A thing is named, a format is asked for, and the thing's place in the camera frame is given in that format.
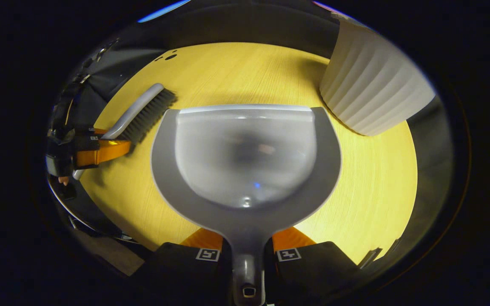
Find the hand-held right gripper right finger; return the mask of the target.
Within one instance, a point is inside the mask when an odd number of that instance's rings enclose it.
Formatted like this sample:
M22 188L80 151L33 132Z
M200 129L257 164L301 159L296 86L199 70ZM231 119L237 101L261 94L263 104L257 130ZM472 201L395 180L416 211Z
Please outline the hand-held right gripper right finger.
M317 243L291 227L267 245L266 306L324 306L359 273L334 242Z

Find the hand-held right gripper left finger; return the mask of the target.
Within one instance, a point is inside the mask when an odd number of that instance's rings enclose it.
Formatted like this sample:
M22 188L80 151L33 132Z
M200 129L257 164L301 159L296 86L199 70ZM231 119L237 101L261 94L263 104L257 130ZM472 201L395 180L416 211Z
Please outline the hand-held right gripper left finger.
M199 229L180 244L162 244L142 265L142 286L156 306L231 306L229 247Z

